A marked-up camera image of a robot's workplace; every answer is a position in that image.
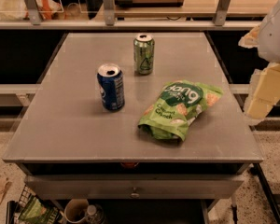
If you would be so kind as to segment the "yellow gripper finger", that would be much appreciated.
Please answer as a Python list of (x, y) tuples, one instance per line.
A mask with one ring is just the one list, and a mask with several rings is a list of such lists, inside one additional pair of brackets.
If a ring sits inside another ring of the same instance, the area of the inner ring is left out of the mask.
[(280, 63), (269, 63), (263, 70), (256, 69), (250, 78), (245, 115), (250, 119), (265, 119), (279, 101)]
[(259, 46), (259, 26), (254, 27), (247, 34), (242, 36), (238, 45), (246, 49), (257, 48)]

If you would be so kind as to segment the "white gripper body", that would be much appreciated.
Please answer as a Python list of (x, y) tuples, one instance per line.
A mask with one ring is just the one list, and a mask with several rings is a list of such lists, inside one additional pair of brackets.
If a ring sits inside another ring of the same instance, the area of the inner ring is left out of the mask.
[(261, 22), (258, 42), (260, 58), (270, 63), (280, 63), (280, 0)]

